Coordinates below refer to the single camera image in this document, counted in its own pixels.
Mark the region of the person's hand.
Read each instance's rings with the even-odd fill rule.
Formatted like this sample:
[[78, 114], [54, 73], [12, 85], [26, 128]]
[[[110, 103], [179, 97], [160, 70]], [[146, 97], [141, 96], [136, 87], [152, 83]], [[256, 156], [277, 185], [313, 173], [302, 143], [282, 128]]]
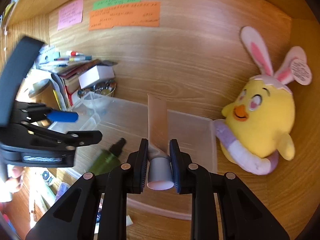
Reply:
[[25, 168], [21, 166], [8, 165], [9, 178], [5, 182], [8, 190], [11, 193], [16, 193], [20, 191], [23, 186], [23, 177], [25, 173]]

